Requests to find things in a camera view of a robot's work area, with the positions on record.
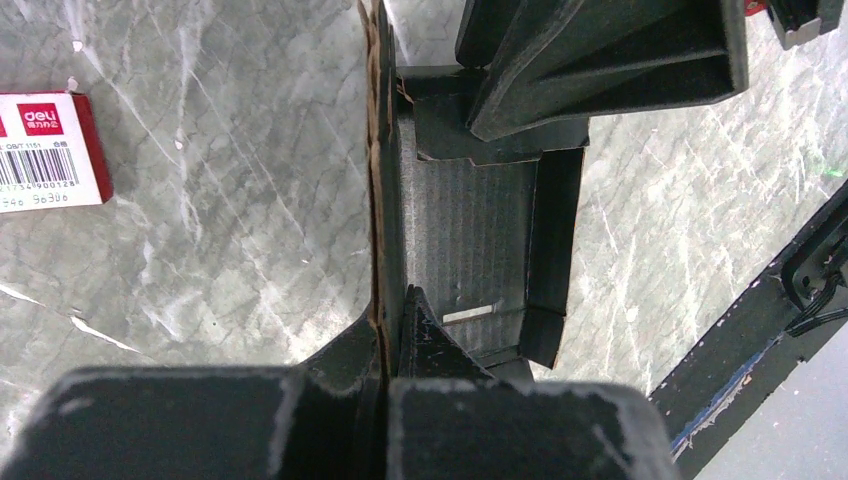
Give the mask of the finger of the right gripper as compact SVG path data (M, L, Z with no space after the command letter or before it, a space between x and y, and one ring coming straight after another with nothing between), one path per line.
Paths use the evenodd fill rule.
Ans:
M739 1L470 1L455 55L485 72L467 117L484 141L710 105L748 86Z

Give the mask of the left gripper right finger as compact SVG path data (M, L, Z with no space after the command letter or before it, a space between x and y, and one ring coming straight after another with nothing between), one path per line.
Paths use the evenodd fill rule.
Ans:
M472 359L410 287L388 390L391 479L675 479L658 410L610 383L507 381Z

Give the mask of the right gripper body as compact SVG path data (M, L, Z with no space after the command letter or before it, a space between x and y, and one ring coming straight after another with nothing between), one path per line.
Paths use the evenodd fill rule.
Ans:
M746 0L745 13L765 12L783 49L791 50L837 29L845 4L845 0Z

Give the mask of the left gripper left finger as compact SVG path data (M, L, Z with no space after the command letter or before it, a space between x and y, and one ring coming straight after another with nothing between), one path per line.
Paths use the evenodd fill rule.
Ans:
M99 366L36 403L5 479L361 479L373 464L387 327L369 307L285 366Z

